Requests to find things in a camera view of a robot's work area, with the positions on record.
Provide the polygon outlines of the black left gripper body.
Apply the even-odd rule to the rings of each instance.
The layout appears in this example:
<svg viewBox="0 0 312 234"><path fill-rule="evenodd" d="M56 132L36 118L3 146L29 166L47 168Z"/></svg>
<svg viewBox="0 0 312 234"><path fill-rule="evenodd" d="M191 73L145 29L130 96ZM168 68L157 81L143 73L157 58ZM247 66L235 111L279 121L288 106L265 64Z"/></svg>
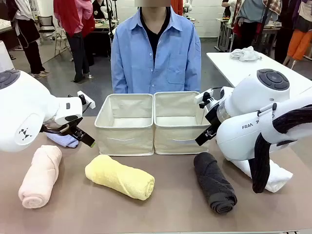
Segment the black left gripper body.
<svg viewBox="0 0 312 234"><path fill-rule="evenodd" d="M78 141L82 141L85 135L85 132L78 127L78 125L80 124L82 120L83 118L81 117L61 126L59 129L59 135L60 136L70 135L74 139Z"/></svg>

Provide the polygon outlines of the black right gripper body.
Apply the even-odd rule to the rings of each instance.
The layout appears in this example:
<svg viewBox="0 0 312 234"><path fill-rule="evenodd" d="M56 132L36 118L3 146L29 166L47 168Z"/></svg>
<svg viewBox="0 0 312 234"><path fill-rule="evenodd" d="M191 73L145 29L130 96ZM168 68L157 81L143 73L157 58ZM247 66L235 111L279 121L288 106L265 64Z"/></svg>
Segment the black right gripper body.
<svg viewBox="0 0 312 234"><path fill-rule="evenodd" d="M210 127L207 129L207 132L209 134L215 134L219 126L221 125L221 122L217 117L217 110L218 110L218 107L213 107L205 116L205 118L210 123Z"/></svg>

